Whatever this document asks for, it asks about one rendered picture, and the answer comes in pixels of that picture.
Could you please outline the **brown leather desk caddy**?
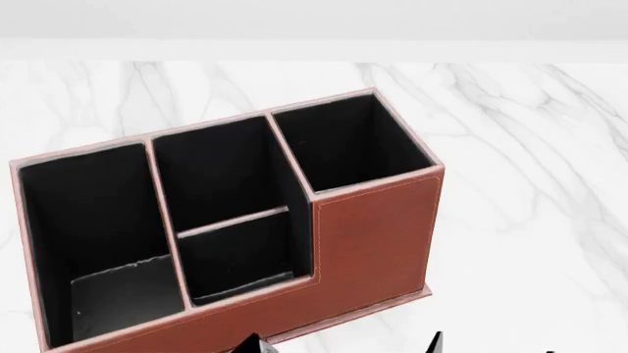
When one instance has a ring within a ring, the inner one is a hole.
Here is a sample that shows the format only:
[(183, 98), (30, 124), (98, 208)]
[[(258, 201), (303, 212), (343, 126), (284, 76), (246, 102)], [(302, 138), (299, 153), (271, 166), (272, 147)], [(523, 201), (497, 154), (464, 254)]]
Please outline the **brown leather desk caddy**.
[(372, 87), (10, 168), (43, 353), (223, 353), (430, 293), (445, 165)]

